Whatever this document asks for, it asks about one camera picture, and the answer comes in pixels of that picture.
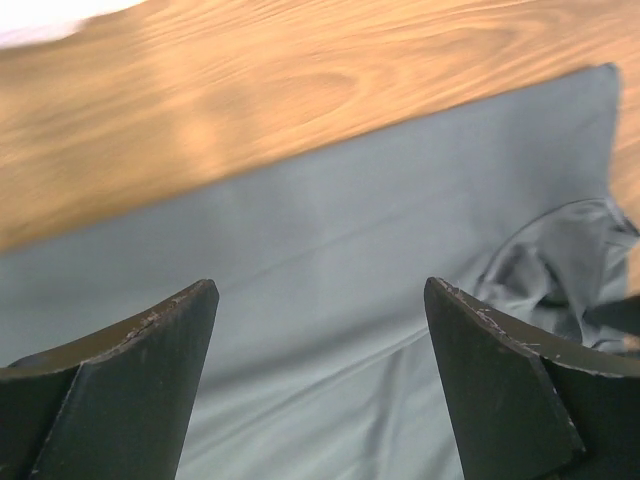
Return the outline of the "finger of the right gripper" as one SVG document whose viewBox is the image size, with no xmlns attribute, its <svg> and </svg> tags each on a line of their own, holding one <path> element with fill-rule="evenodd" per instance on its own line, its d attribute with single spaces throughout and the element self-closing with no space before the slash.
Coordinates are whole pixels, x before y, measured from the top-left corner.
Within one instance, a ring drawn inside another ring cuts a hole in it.
<svg viewBox="0 0 640 480">
<path fill-rule="evenodd" d="M 592 318 L 600 325 L 629 335 L 640 333 L 640 296 L 601 304 L 592 310 Z"/>
</svg>

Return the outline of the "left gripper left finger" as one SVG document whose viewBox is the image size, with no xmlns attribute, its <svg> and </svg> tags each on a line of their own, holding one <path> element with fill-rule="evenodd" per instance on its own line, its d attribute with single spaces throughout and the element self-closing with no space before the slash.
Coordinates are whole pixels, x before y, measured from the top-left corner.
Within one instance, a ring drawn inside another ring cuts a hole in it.
<svg viewBox="0 0 640 480">
<path fill-rule="evenodd" d="M 2 478 L 175 478 L 218 301 L 200 280 L 2 368 Z"/>
</svg>

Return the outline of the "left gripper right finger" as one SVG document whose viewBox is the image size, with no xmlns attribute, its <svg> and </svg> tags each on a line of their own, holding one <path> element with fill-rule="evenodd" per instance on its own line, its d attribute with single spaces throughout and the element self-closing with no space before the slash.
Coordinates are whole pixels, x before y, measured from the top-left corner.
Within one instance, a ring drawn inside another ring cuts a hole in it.
<svg viewBox="0 0 640 480">
<path fill-rule="evenodd" d="M 465 478 L 638 478 L 638 358 L 562 339 L 439 278 L 424 302 Z"/>
</svg>

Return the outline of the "grey t shirt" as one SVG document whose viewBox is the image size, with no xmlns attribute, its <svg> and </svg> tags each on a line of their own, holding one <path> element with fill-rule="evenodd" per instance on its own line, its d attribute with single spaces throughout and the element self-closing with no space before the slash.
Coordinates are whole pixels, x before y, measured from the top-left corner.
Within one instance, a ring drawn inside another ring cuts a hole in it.
<svg viewBox="0 0 640 480">
<path fill-rule="evenodd" d="M 458 479 L 423 292 L 440 277 L 599 353 L 638 229 L 604 64 L 218 182 L 1 258 L 8 363 L 200 279 L 219 307 L 181 479 Z"/>
</svg>

